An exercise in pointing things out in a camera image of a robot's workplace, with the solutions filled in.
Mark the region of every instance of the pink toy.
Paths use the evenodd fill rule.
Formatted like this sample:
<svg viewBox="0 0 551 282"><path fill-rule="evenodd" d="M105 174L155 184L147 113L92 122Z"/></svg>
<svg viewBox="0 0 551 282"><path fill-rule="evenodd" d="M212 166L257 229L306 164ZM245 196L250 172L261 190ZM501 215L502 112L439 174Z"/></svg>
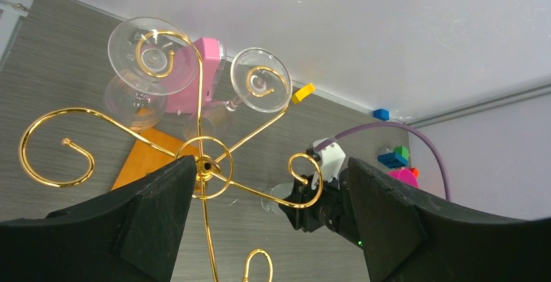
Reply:
<svg viewBox="0 0 551 282"><path fill-rule="evenodd" d="M403 183L407 183L410 186L414 186L415 188L419 187L419 185L417 184L417 178L415 178L415 175L407 168L389 172L389 175L393 176Z"/></svg>
<svg viewBox="0 0 551 282"><path fill-rule="evenodd" d="M220 80L225 64L225 49L221 41L215 38L202 37L196 40L195 47L203 57L203 103L211 101ZM183 60L195 60L196 54L193 47L181 49ZM197 86L199 84L199 71L193 81L182 91L168 96L166 105L167 113L193 113L197 110Z"/></svg>

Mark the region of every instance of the tabletop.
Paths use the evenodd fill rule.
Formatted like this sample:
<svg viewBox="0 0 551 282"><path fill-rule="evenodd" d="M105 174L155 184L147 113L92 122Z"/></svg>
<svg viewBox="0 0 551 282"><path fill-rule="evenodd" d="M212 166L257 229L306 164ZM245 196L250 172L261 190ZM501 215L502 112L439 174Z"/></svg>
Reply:
<svg viewBox="0 0 551 282"><path fill-rule="evenodd" d="M28 125L49 111L89 107L105 112L103 91L115 75L107 57L107 40L119 23L71 0L35 0L0 74L0 220L43 218L48 212L110 190L134 140L100 119L78 114L55 118L41 127L29 144L34 168L58 180L73 179L86 170L86 160L62 146L61 139L70 136L89 149L97 168L81 185L52 188L34 182L19 165L17 148ZM231 99L235 94L228 69L226 66L216 99ZM272 116L240 106L234 124L222 140L231 146ZM186 118L183 114L165 114L155 128L183 139ZM287 172L291 155L304 151L315 140L375 121L316 95L309 96L300 104L291 105L279 121L233 153L234 179L261 191L292 181ZM384 169L376 161L380 149L407 146L407 138L401 130L376 129L345 138L339 144L347 156ZM311 173L313 169L299 162L296 170ZM215 183L212 189L220 186ZM257 196L229 187L221 196L209 200L209 213L221 281L241 281L244 260L255 248L270 253L274 281L367 280L359 248L325 227L314 233L293 230L284 216L264 212ZM255 257L251 262L251 281L265 281L266 273L266 261ZM188 214L173 281L212 281L197 200L192 201Z"/></svg>

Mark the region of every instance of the orange block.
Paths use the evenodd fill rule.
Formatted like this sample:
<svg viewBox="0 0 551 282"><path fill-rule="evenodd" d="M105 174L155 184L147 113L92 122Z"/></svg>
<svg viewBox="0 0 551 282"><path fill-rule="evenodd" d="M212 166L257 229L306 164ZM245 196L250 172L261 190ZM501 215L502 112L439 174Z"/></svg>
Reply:
<svg viewBox="0 0 551 282"><path fill-rule="evenodd" d="M412 167L412 168L408 168L408 170L415 176L415 178L419 176L419 171L417 170L417 168Z"/></svg>
<svg viewBox="0 0 551 282"><path fill-rule="evenodd" d="M184 144L182 140L169 136L153 128L144 131L140 135L174 153L176 153L176 151L178 151L178 149ZM189 145L184 148L181 155L197 154L198 149ZM173 161L173 159L170 156L149 147L147 144L139 140L136 140L136 143L130 151L130 154L128 154L128 158L126 159L126 162L124 163L124 166L122 167L111 190L132 183L167 165L171 161Z"/></svg>

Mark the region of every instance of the white panel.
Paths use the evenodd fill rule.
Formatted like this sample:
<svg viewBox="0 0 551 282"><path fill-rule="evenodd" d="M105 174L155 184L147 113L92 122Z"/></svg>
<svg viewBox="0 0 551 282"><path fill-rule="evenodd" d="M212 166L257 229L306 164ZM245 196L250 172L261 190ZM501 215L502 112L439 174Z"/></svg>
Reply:
<svg viewBox="0 0 551 282"><path fill-rule="evenodd" d="M550 78L551 0L79 0L174 22L404 120Z"/></svg>
<svg viewBox="0 0 551 282"><path fill-rule="evenodd" d="M442 153L452 201L502 216L551 216L551 96L422 127ZM434 157L410 136L420 188L443 196Z"/></svg>

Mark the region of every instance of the wooden floor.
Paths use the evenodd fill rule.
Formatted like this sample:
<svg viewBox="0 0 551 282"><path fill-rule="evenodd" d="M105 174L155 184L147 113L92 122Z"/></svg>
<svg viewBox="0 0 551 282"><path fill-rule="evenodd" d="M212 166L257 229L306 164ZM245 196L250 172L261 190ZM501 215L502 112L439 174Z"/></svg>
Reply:
<svg viewBox="0 0 551 282"><path fill-rule="evenodd" d="M17 146L27 126L51 110L89 107L105 111L103 90L115 75L107 58L107 40L118 23L69 0L35 0L0 74L0 220L43 218L50 211L86 201L112 186L133 140L97 118L59 117L41 127L29 146L34 167L57 180L77 177L86 168L80 155L60 144L62 138L70 136L89 149L97 169L82 185L59 189L32 181L19 165ZM226 72L216 97L229 99L232 92ZM270 116L239 107L224 142L234 144ZM167 115L157 128L181 138L184 121L183 115ZM291 181L287 160L292 154L315 140L373 121L320 97L308 97L234 153L235 180L257 190ZM408 142L407 134L399 130L378 129L339 144L349 156L377 164L380 148L407 146ZM299 164L297 169L299 173L312 170L306 164ZM218 187L214 184L211 190ZM255 248L264 248L272 256L274 281L367 280L361 250L325 228L314 233L293 230L285 217L264 212L260 199L251 194L230 187L210 200L209 209L221 281L241 281L244 259ZM265 281L266 261L262 257L252 261L250 277L251 281ZM212 281L199 201L192 202L173 281Z"/></svg>

